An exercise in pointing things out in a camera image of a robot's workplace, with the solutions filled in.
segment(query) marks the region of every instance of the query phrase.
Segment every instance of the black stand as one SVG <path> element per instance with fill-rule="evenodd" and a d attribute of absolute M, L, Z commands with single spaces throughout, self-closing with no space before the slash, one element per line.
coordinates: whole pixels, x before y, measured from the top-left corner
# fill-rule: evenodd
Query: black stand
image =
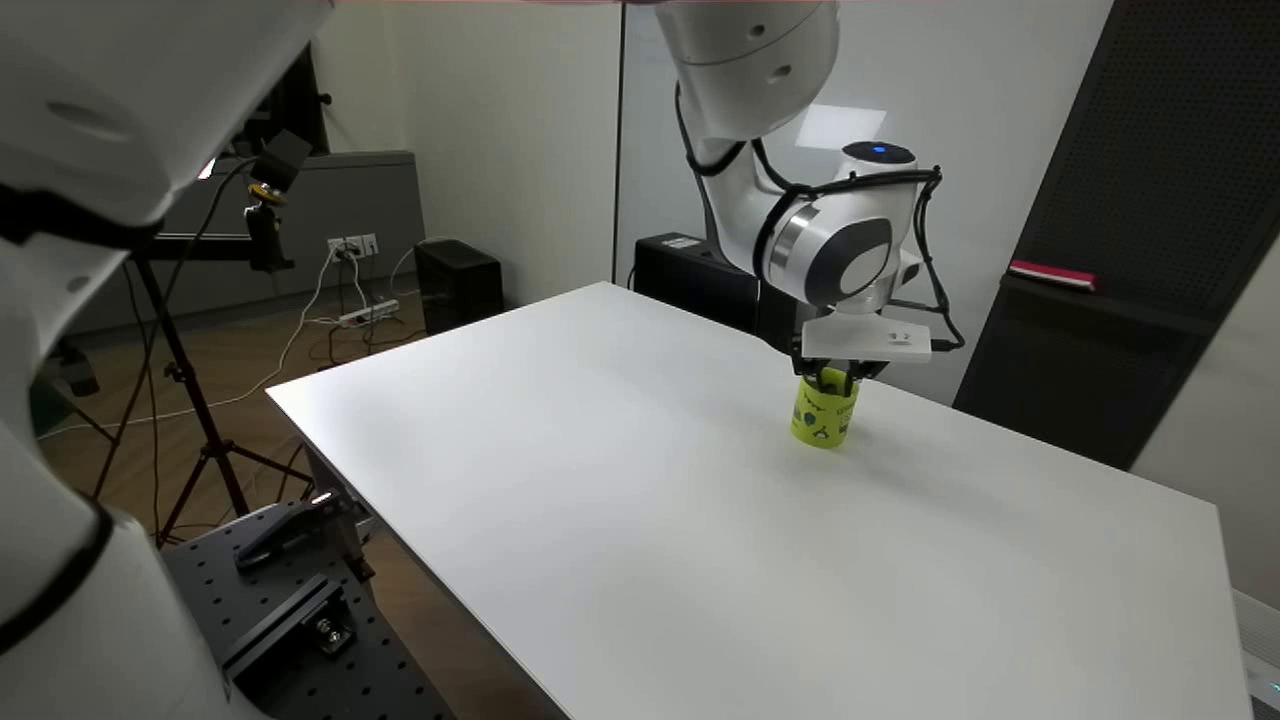
<path fill-rule="evenodd" d="M 311 474 L 305 474 L 305 471 L 296 471 L 296 469 L 287 469 L 287 463 L 278 463 L 278 458 L 270 458 L 270 454 L 262 454 L 262 452 L 250 452 L 250 446 L 242 446 L 242 444 L 234 444 L 234 440 L 219 437 L 219 428 L 216 428 L 216 420 L 214 420 L 214 410 L 210 410 L 205 386 L 200 386 L 200 379 L 195 379 L 195 364 L 193 364 L 193 355 L 187 355 L 187 348 L 183 348 L 183 340 L 182 340 L 182 332 L 176 332 L 176 323 L 173 323 L 173 314 L 167 314 L 167 303 L 163 303 L 163 293 L 161 293 L 161 280 L 155 280 L 151 264 L 148 264 L 146 254 L 133 254 L 133 264 L 136 264 L 136 271 L 139 271 L 139 280 L 146 280 L 146 293 L 148 293 L 148 301 L 151 301 L 151 309 L 155 309 L 155 323 L 161 323 L 161 334 L 163 334 L 163 342 L 167 342 L 167 351 L 173 351 L 176 379 L 183 383 L 183 392 L 187 392 L 187 399 L 193 399 L 193 410 L 195 410 L 195 420 L 200 420 L 200 430 L 205 430 L 205 452 L 200 452 L 195 469 L 187 471 L 187 485 L 183 485 L 183 492 L 176 497 L 167 521 L 161 524 L 155 544 L 163 544 L 163 540 L 173 536 L 182 510 L 187 508 L 187 501 L 193 501 L 193 492 L 195 492 L 195 485 L 200 485 L 200 474 L 205 474 L 210 463 L 216 463 L 216 471 L 219 471 L 219 479 L 224 479 L 224 492 L 227 492 L 235 517 L 250 510 L 250 501 L 245 501 L 245 488 L 242 488 L 242 479 L 235 479 L 234 454 L 256 458 L 256 463 L 278 469 L 278 471 L 296 474 L 296 479 L 311 479 Z"/>

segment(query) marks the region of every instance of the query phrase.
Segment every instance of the white tabletop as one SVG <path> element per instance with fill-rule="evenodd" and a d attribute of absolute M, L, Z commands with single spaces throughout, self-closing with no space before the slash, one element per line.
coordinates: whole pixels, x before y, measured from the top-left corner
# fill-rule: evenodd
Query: white tabletop
<path fill-rule="evenodd" d="M 1217 510 L 864 383 L 787 437 L 760 340 L 580 287 L 272 386 L 589 720 L 1248 720 Z"/>

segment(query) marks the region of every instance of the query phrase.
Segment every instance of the yellow object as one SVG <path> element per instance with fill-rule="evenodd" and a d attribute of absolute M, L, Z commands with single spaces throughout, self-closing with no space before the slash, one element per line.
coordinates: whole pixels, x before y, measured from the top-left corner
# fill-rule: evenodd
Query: yellow object
<path fill-rule="evenodd" d="M 792 437 L 811 446 L 840 446 L 858 403 L 858 379 L 846 367 L 803 374 L 792 410 Z"/>

